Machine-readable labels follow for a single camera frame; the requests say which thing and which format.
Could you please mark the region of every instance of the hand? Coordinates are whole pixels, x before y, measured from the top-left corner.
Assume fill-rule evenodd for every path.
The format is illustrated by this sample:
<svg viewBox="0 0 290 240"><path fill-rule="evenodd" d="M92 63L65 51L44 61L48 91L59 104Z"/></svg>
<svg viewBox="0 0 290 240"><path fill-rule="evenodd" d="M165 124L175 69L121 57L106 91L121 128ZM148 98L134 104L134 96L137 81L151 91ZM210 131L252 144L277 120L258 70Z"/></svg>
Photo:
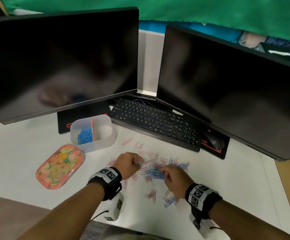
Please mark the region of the hand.
<svg viewBox="0 0 290 240"><path fill-rule="evenodd" d="M182 168L169 164L159 170L165 173L164 181L175 197L185 199L188 187L195 182Z"/></svg>
<svg viewBox="0 0 290 240"><path fill-rule="evenodd" d="M140 163L143 162L144 159L139 154L126 152L119 155L113 167L119 170L122 175L122 180L125 180L136 173L141 168Z"/></svg>

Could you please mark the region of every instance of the spacebar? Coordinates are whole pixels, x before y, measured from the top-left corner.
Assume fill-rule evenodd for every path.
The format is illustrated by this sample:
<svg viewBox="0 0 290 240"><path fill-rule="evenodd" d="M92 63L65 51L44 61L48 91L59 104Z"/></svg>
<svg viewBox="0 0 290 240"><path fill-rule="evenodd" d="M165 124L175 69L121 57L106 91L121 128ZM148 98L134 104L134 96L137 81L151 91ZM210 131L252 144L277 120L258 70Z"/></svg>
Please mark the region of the spacebar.
<svg viewBox="0 0 290 240"><path fill-rule="evenodd" d="M145 124L142 124L142 123L136 122L134 120L130 120L130 119L127 120L127 123L130 123L130 124L133 124L133 125L137 125L139 127L143 127L144 129L147 129L147 130L149 128L148 125L145 125Z"/></svg>

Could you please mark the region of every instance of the black keyboard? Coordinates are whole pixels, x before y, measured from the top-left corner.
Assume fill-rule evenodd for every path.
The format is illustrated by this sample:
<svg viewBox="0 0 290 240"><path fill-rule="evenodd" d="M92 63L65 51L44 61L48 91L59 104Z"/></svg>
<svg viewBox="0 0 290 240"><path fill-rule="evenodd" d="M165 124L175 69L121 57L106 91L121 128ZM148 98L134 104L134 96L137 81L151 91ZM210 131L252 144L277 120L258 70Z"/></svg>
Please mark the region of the black keyboard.
<svg viewBox="0 0 290 240"><path fill-rule="evenodd" d="M111 111L112 123L199 152L198 126L183 116L153 106L119 98Z"/></svg>

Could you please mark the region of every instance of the white desk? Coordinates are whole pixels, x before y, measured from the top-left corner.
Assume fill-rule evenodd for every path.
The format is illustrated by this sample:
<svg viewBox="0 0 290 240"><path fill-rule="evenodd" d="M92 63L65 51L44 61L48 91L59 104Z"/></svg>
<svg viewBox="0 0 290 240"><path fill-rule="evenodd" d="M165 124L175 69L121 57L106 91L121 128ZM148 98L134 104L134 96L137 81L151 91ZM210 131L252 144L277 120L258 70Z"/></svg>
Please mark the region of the white desk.
<svg viewBox="0 0 290 240"><path fill-rule="evenodd" d="M225 160L221 160L204 150L195 153L120 126L114 128L118 136L112 147L87 153L81 168L61 189L47 190L36 180L35 172L60 146L70 143L69 133L58 134L56 113L0 124L0 197L52 209L84 187L90 175L111 157L137 152L134 145L139 141L144 142L142 150L158 151L159 158L179 157L180 162L190 162L188 173L196 182L210 186L225 200L290 234L290 206L273 159L232 139ZM133 140L122 147L121 143L130 137ZM140 173L137 175L133 185L128 180L127 190L123 184L125 200L113 225L173 240L202 239L189 221L190 207L184 200L165 208L162 197L167 187L163 180L147 184ZM151 189L157 190L155 204L145 198ZM210 239L229 238L215 231Z"/></svg>

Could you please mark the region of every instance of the plastic container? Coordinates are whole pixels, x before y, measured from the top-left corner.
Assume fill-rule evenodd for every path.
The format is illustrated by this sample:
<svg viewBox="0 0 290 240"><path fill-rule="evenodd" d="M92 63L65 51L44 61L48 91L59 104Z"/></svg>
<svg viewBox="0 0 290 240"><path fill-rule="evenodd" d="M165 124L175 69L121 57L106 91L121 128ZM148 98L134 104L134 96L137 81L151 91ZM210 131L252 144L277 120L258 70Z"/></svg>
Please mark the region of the plastic container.
<svg viewBox="0 0 290 240"><path fill-rule="evenodd" d="M36 171L36 179L46 189L62 187L85 160L84 154L75 146L61 146Z"/></svg>
<svg viewBox="0 0 290 240"><path fill-rule="evenodd" d="M81 127L84 129L91 127L91 119L93 119L94 123L93 132L95 141L79 145L77 137L81 132ZM111 147L114 145L116 137L111 118L104 114L76 120L70 127L70 140L72 144L84 153Z"/></svg>

